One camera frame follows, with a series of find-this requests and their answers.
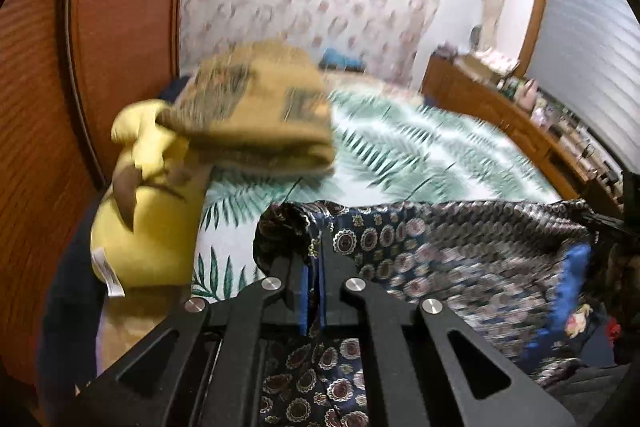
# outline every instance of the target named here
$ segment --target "window blind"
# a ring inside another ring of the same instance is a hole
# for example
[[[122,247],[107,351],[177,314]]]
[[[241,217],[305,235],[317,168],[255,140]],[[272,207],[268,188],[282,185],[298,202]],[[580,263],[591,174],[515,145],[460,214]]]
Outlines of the window blind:
[[[546,0],[527,75],[640,171],[640,25],[626,0]]]

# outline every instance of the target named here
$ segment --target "wooden wardrobe door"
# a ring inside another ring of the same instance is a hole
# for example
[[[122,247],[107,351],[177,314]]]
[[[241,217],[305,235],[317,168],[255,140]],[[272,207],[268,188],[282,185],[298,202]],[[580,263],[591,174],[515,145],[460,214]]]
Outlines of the wooden wardrobe door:
[[[62,89],[58,3],[0,7],[0,357],[26,383],[49,283],[95,194]]]
[[[178,0],[68,0],[71,70],[95,156],[110,178],[111,123],[177,74]]]

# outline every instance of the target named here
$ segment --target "wooden dresser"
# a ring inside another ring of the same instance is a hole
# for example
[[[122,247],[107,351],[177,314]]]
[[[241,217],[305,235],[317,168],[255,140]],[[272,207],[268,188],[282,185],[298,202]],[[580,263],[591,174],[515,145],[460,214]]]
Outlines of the wooden dresser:
[[[422,93],[435,100],[439,108],[498,126],[540,169],[562,198],[577,198],[591,185],[575,158],[552,136],[533,125],[527,113],[497,89],[471,80],[449,60],[431,55]]]

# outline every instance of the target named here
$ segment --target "metal screw head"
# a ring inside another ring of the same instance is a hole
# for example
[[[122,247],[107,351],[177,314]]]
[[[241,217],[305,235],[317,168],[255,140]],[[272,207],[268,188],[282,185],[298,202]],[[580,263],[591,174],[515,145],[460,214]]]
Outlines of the metal screw head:
[[[344,285],[347,286],[347,289],[351,290],[352,292],[361,292],[362,290],[364,290],[364,286],[366,286],[367,283],[359,277],[351,277],[351,279],[347,279],[347,282],[344,283]]]
[[[262,279],[261,284],[265,290],[275,291],[282,286],[282,281],[277,277],[267,277],[266,279]]]
[[[206,305],[205,299],[201,297],[191,297],[191,299],[184,303],[184,309],[190,313],[200,313]]]
[[[442,311],[442,303],[437,299],[425,299],[422,301],[422,309],[432,315]]]

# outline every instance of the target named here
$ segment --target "yellow plush toy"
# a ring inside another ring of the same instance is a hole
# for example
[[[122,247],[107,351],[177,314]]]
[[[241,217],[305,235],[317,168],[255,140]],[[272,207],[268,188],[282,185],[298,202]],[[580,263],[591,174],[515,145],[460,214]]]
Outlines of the yellow plush toy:
[[[209,168],[198,165],[188,140],[156,124],[167,107],[162,100],[129,105],[111,128],[124,150],[95,216],[91,250],[112,296],[191,282]]]

